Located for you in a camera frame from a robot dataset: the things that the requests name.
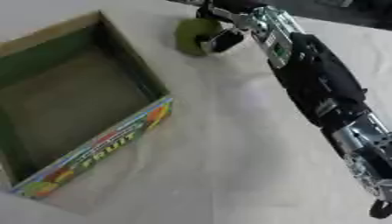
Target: white paper surface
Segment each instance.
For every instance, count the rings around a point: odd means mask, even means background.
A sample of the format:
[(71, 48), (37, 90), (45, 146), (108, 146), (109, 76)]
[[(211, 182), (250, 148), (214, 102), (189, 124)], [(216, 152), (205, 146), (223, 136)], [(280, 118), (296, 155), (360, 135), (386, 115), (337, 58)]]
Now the white paper surface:
[[(176, 98), (172, 117), (137, 143), (141, 165), (137, 173), (127, 166), (133, 155), (131, 145), (45, 201), (59, 208), (56, 213), (62, 220), (134, 224), (391, 221), (368, 218), (372, 197), (351, 178), (319, 131), (298, 113), (251, 39), (222, 55), (195, 59), (177, 52), (173, 39), (177, 22), (191, 17), (192, 7), (163, 0), (52, 0), (49, 6), (45, 0), (32, 2), (28, 3), (32, 10), (15, 5), (0, 10), (8, 13), (0, 13), (1, 39), (102, 7)], [(11, 13), (22, 14), (19, 10), (24, 11), (23, 17)], [(13, 19), (13, 24), (4, 18)], [(325, 41), (369, 88), (368, 103), (392, 127), (392, 33), (310, 19), (298, 22)], [(55, 221), (42, 204), (15, 203), (29, 204), (29, 209), (15, 218), (14, 213), (0, 209), (0, 215), (7, 217), (5, 223), (28, 215), (29, 223)], [(0, 200), (0, 206), (7, 204)]]

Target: cardboard box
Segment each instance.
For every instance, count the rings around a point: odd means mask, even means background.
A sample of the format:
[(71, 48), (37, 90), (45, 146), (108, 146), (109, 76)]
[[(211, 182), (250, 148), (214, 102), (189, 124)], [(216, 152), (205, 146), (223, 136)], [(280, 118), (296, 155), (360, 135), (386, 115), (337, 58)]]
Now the cardboard box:
[(43, 198), (171, 112), (169, 91), (100, 11), (1, 43), (1, 187)]

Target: colorful box label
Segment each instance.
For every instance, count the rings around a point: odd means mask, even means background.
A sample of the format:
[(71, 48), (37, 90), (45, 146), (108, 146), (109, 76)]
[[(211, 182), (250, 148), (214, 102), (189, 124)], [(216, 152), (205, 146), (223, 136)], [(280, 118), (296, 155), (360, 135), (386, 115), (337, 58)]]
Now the colorful box label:
[(172, 113), (172, 98), (165, 97), (143, 111), (102, 132), (64, 157), (12, 188), (11, 192), (31, 199), (44, 198), (69, 180), (93, 167)]

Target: black robot arm segment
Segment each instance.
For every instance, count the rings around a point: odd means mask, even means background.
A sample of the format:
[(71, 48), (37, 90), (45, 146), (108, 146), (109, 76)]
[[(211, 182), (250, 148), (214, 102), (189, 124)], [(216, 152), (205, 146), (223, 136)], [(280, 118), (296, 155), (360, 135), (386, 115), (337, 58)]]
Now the black robot arm segment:
[(250, 32), (287, 95), (376, 197), (370, 215), (392, 214), (392, 134), (365, 103), (367, 90), (322, 41), (305, 33), (286, 11), (259, 1), (170, 1), (198, 6), (198, 18), (233, 25), (195, 39), (207, 53), (225, 51)]

